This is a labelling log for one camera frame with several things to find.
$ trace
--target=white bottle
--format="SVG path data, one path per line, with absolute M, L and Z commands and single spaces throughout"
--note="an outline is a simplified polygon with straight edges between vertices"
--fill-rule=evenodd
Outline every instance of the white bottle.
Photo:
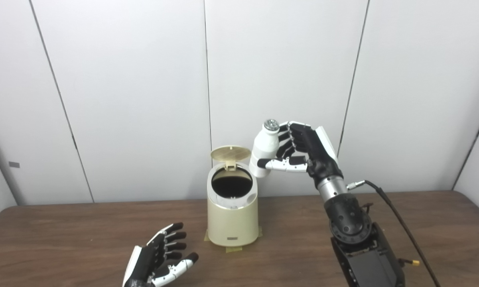
M 255 177 L 265 177 L 270 174 L 269 169 L 262 169 L 257 166 L 261 158 L 275 158 L 280 142 L 278 140 L 279 124 L 276 120 L 267 120 L 262 126 L 262 130 L 255 137 L 254 147 L 248 169 Z

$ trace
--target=connector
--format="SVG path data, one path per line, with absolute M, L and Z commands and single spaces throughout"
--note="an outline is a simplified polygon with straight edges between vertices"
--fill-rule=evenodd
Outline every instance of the connector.
M 362 180 L 362 181 L 352 182 L 350 184 L 347 184 L 346 187 L 347 187 L 347 190 L 350 191 L 350 190 L 355 189 L 357 187 L 361 187 L 364 184 L 365 184 L 365 180 Z

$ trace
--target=metal cylinder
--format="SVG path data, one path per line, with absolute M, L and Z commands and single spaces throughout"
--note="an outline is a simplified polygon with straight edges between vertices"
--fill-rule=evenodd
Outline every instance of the metal cylinder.
M 344 179 L 340 176 L 330 176 L 324 178 L 318 185 L 317 190 L 323 198 L 324 202 L 327 202 L 330 198 L 333 198 L 339 194 L 348 193 L 345 186 Z

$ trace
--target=cream trash can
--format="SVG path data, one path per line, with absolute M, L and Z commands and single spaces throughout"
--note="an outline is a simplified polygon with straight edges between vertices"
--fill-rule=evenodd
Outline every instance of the cream trash can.
M 223 163 L 209 171 L 208 237 L 225 247 L 244 246 L 259 236 L 257 181 L 248 165 L 238 162 L 250 150 L 236 145 L 218 147 L 211 157 Z

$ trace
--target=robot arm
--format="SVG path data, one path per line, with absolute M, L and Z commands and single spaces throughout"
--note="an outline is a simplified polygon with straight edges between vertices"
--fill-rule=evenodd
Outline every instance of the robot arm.
M 323 129 L 300 122 L 280 126 L 280 148 L 275 159 L 257 166 L 290 172 L 306 171 L 325 202 L 332 246 L 350 287 L 403 287 L 404 273 L 382 229 L 349 193 L 337 156 Z M 308 155 L 292 156 L 295 152 Z
M 199 259 L 196 253 L 183 260 L 175 250 L 186 249 L 185 243 L 175 240 L 186 238 L 186 232 L 178 232 L 183 223 L 170 224 L 156 233 L 146 246 L 135 246 L 126 267 L 123 287 L 161 287 L 187 271 Z M 173 265 L 164 265 L 167 260 L 179 260 Z

